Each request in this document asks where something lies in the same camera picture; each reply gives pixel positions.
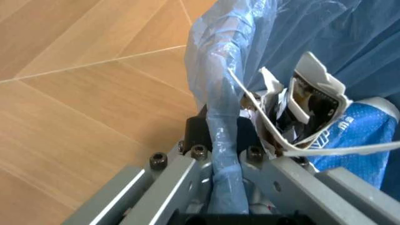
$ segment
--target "wood grain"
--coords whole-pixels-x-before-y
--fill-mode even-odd
[[[0,84],[0,105],[0,168],[70,209],[124,165],[141,165],[152,153],[20,82]],[[26,204],[33,211],[38,205]],[[44,210],[37,216],[48,215]]]
[[[0,0],[0,21],[7,18],[30,0]]]
[[[185,45],[189,29],[190,23],[179,0],[168,0],[133,38],[120,56]]]
[[[168,152],[195,114],[191,95],[118,62],[23,82],[154,151]]]
[[[165,2],[166,0],[101,1],[17,76],[113,59]]]
[[[59,224],[184,134],[184,7],[211,1],[183,3],[0,0],[0,224]]]
[[[186,78],[185,56],[186,47],[155,52],[120,60],[143,71],[170,86],[191,94]]]
[[[0,180],[1,224],[60,224],[72,213],[72,209],[2,169]]]
[[[14,77],[97,2],[32,0],[1,21],[0,80]]]

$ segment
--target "crumpled trash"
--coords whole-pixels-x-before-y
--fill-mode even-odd
[[[354,100],[380,96],[400,105],[400,2],[397,0],[219,0],[192,26],[185,63],[191,91],[207,104],[214,189],[209,211],[247,213],[236,156],[243,91],[261,90],[266,67],[285,86],[313,52]]]

